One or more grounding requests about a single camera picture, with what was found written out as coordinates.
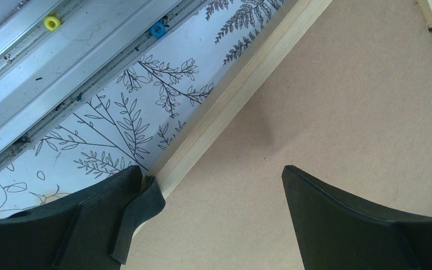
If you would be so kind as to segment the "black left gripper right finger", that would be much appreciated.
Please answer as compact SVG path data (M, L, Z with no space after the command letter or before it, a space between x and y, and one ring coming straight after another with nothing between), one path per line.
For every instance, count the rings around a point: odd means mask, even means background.
M432 217L368 201L293 165L281 178L305 269L432 269Z

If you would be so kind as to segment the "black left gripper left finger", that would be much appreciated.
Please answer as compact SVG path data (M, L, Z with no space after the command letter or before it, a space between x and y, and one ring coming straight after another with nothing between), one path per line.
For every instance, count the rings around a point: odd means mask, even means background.
M119 269L135 230L164 206L156 179L130 166L0 219L0 269Z

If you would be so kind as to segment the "light wooden picture frame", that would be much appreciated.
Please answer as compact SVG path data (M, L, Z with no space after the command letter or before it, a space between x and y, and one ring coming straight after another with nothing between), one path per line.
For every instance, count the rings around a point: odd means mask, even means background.
M229 69L213 96L149 170L166 200L332 2L287 1ZM424 18L427 3L416 2Z

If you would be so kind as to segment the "brown frame backing board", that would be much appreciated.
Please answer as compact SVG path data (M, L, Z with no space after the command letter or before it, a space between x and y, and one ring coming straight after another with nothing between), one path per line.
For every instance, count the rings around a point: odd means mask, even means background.
M126 269L302 269L281 173L432 217L416 1L333 1L133 239Z

